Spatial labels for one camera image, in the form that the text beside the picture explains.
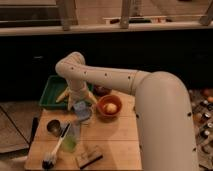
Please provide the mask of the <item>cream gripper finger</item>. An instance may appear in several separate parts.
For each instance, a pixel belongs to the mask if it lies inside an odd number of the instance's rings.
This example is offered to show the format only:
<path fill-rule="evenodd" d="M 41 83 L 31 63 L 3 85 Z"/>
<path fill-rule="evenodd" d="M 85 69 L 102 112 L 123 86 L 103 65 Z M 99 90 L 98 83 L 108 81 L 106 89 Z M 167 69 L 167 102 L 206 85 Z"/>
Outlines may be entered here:
<path fill-rule="evenodd" d="M 88 101 L 92 104 L 96 104 L 97 103 L 97 99 L 94 96 L 94 94 L 92 92 L 88 93 Z"/>
<path fill-rule="evenodd" d="M 67 103 L 67 110 L 70 111 L 72 109 L 72 106 L 74 104 L 72 93 L 71 91 L 68 91 L 68 103 Z"/>

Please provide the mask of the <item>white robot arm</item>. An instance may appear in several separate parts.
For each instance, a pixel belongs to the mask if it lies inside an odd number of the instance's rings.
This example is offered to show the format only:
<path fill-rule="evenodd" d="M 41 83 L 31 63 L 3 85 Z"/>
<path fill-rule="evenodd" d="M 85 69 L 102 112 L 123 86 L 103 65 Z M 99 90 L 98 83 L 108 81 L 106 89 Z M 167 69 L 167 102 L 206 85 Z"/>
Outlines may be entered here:
<path fill-rule="evenodd" d="M 58 61 L 55 70 L 66 80 L 73 102 L 86 97 L 87 83 L 135 97 L 144 171 L 199 171 L 190 98 L 177 76 L 88 66 L 79 52 Z"/>

